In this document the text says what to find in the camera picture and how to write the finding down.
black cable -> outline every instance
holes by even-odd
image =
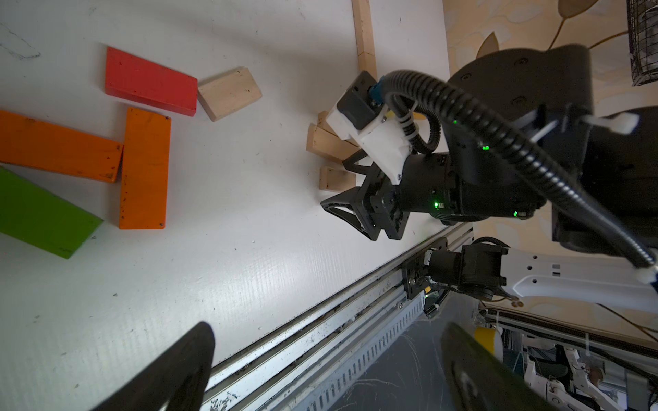
[[[448,297],[448,294],[450,294],[450,290],[445,290],[445,291],[443,292],[443,294],[441,294],[441,295],[439,296],[439,299],[436,300],[436,301],[434,302],[434,304],[436,304],[436,305],[438,305],[438,306],[440,306],[441,304],[443,304],[443,302],[445,301],[445,299]]]
[[[533,349],[537,354],[539,354],[540,356],[542,356],[542,357],[544,358],[544,360],[547,360],[547,361],[553,361],[552,359],[550,359],[550,358],[548,357],[548,355],[546,355],[545,353],[543,353],[542,350],[540,350],[539,348],[537,348],[537,347],[530,347],[530,348]]]
[[[514,167],[528,185],[560,211],[607,239],[635,267],[649,268],[655,264],[653,252],[585,192],[576,178],[500,114],[466,91],[412,70],[391,72],[379,84],[386,104],[396,116],[408,114],[409,109],[400,98],[405,96],[441,119],[460,125],[471,137],[481,140],[491,152]]]
[[[598,303],[597,303],[596,305],[598,305],[598,306],[600,306],[600,307],[603,307],[604,309],[606,309],[606,310],[608,310],[609,312],[613,313],[614,315],[618,316],[619,318],[621,318],[621,319],[624,320],[625,322],[629,323],[631,326],[634,326],[635,328],[637,328],[638,330],[640,330],[640,332],[642,332],[642,333],[644,333],[645,335],[647,335],[647,337],[649,337],[650,339],[652,339],[652,340],[654,340],[656,343],[658,343],[658,339],[657,339],[656,337],[652,336],[651,334],[649,334],[649,333],[644,329],[644,327],[642,327],[640,324],[635,324],[633,321],[631,321],[631,320],[629,320],[628,318],[624,317],[623,315],[619,314],[617,311],[613,310],[612,308],[606,307],[606,306],[603,305],[603,304],[598,304]]]
[[[425,141],[417,135],[409,140],[409,143],[411,144],[411,147],[420,154],[432,154],[434,150],[436,150],[436,147],[439,147],[439,141],[441,140],[441,122],[436,114],[421,105],[417,105],[414,111],[427,118],[427,121],[430,123],[430,137],[427,139],[427,143],[425,143]]]
[[[477,243],[492,243],[499,245],[501,247],[510,248],[507,244],[494,237],[480,237],[472,242],[472,244],[477,244]]]
[[[432,154],[439,146],[439,140],[441,139],[441,122],[438,116],[427,107],[416,105],[413,100],[402,96],[393,97],[389,107],[395,114],[397,122],[402,126],[411,147],[420,154]],[[413,121],[414,111],[427,117],[427,121],[430,123],[430,137],[427,143],[420,137],[416,123]]]

wall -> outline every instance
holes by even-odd
[[[451,74],[473,61],[478,53],[497,49],[545,50],[551,43],[553,47],[569,43],[594,45],[591,56],[596,115],[658,105],[658,82],[631,86],[628,35],[623,34],[628,29],[625,0],[443,0],[443,9]],[[579,255],[551,241],[550,205],[529,220],[489,218],[476,223],[475,229],[477,237],[491,235],[520,250]],[[595,304],[546,297],[525,298],[523,303],[516,309],[658,347],[648,336]],[[513,309],[507,301],[500,305]],[[615,310],[643,326],[658,328],[658,317],[653,314]]]

wooden block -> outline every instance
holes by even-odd
[[[370,53],[363,52],[359,55],[359,72],[366,70],[370,75],[377,80],[377,62]]]
[[[334,129],[331,128],[329,126],[329,124],[326,122],[325,119],[326,119],[327,115],[329,115],[329,112],[327,110],[320,111],[318,113],[318,127],[322,128],[323,130],[326,130],[326,131],[330,132],[331,134],[333,134],[335,136],[338,136],[338,134],[336,134]],[[350,143],[352,145],[355,145],[355,146],[359,147],[359,144],[354,139],[349,139],[349,140],[345,140],[345,141],[347,141],[348,143]]]
[[[262,96],[246,67],[239,67],[199,86],[199,102],[212,121],[226,117]]]
[[[113,183],[123,144],[0,110],[0,162]]]
[[[197,79],[107,48],[105,93],[186,116],[197,112]]]
[[[126,119],[119,228],[165,228],[171,119],[129,108]]]
[[[0,167],[0,232],[70,258],[103,222]]]
[[[358,147],[341,140],[338,136],[315,124],[309,126],[306,151],[340,164],[358,150]]]
[[[357,186],[357,175],[331,167],[320,168],[320,190],[337,191],[341,193]]]
[[[361,53],[368,53],[374,57],[370,0],[352,0],[352,13],[354,14],[354,32],[357,36],[357,56]]]
[[[320,111],[318,113],[318,127],[325,129],[326,131],[330,132],[333,135],[337,135],[336,132],[334,131],[333,128],[326,122],[326,118],[329,115],[329,112],[327,110],[325,111]]]

wire basket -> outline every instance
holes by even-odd
[[[658,80],[658,0],[627,0],[633,85]]]

dark floor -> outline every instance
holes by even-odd
[[[451,293],[439,314],[411,324],[331,410],[454,410],[443,376],[441,336],[449,322],[472,333],[477,304]]]

